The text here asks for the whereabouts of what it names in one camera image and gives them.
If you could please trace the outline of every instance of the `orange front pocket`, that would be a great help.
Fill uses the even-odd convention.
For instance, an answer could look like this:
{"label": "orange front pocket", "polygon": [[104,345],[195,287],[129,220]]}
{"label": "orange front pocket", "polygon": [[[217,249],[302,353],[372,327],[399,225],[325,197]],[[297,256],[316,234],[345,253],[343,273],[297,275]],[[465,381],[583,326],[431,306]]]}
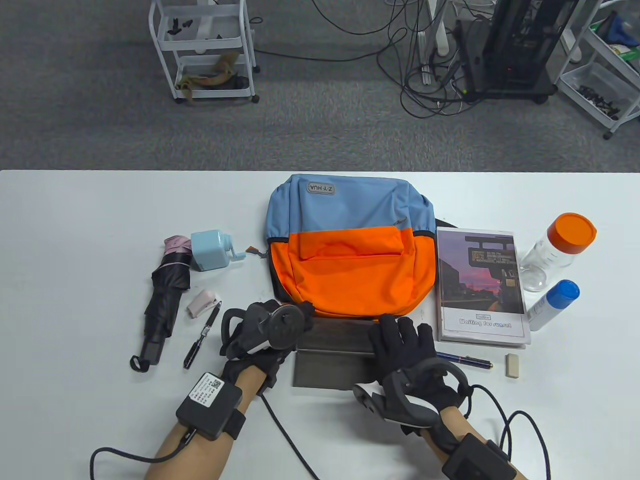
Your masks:
{"label": "orange front pocket", "polygon": [[[410,229],[396,231],[401,253],[311,256],[301,260],[299,234],[293,234],[288,243],[271,243],[271,258],[278,279],[291,298],[296,302],[311,301],[319,316],[405,315],[433,288],[435,245],[428,236],[414,237]],[[398,249],[393,242],[389,244]],[[389,250],[377,245],[369,252]]]}
{"label": "orange front pocket", "polygon": [[401,255],[403,238],[395,227],[359,228],[332,232],[293,234],[301,260],[361,258],[371,255]]}

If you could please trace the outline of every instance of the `backpack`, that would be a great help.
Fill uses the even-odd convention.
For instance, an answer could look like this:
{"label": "backpack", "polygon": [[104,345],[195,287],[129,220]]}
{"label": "backpack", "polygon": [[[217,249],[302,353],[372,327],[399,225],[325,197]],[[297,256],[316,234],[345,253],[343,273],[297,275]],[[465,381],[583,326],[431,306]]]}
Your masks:
{"label": "backpack", "polygon": [[406,315],[435,283],[435,231],[433,206],[405,180],[292,175],[267,211],[275,295],[323,317]]}

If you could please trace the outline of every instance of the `black pen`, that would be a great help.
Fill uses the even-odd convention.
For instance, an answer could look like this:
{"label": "black pen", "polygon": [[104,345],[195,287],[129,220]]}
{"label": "black pen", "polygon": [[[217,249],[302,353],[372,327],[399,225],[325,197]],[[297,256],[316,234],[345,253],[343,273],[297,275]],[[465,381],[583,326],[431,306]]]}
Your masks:
{"label": "black pen", "polygon": [[489,360],[480,360],[479,358],[473,358],[471,356],[459,356],[451,355],[450,353],[436,352],[436,355],[440,358],[444,358],[455,364],[471,365],[472,367],[478,367],[486,370],[493,368],[493,364]]}
{"label": "black pen", "polygon": [[211,330],[211,326],[213,325],[213,322],[215,322],[216,317],[218,316],[218,312],[220,311],[220,307],[222,307],[222,300],[220,300],[215,307],[213,307],[213,311],[211,312],[211,315],[209,316],[209,320],[207,320],[207,322],[204,324],[204,328],[202,329],[202,331],[200,332],[200,338],[198,339],[197,342],[194,342],[193,345],[191,346],[191,349],[189,350],[189,353],[187,354],[186,357],[184,357],[184,363],[182,364],[184,366],[185,369],[189,369],[189,367],[191,367],[191,364],[193,363],[193,359],[196,358],[196,355],[198,354],[198,351],[200,350],[200,346],[202,345],[202,341],[207,338],[207,334],[209,333],[209,330]]}

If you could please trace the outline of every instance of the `black umbrella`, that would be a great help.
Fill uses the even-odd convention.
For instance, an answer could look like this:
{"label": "black umbrella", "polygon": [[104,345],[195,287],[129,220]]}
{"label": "black umbrella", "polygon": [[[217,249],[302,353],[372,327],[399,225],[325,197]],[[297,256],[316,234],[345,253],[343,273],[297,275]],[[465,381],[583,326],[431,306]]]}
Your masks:
{"label": "black umbrella", "polygon": [[191,240],[180,235],[164,241],[160,266],[151,274],[154,292],[145,310],[145,340],[140,355],[129,365],[136,372],[146,372],[160,361],[164,340],[171,337],[182,293],[190,288]]}

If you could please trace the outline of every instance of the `backpack logo patch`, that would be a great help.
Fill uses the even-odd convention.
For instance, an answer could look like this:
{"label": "backpack logo patch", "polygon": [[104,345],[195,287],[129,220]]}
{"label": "backpack logo patch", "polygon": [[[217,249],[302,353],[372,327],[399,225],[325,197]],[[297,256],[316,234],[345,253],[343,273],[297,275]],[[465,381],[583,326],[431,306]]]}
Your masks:
{"label": "backpack logo patch", "polygon": [[307,184],[309,193],[320,193],[322,195],[335,195],[335,185],[330,183],[309,182]]}

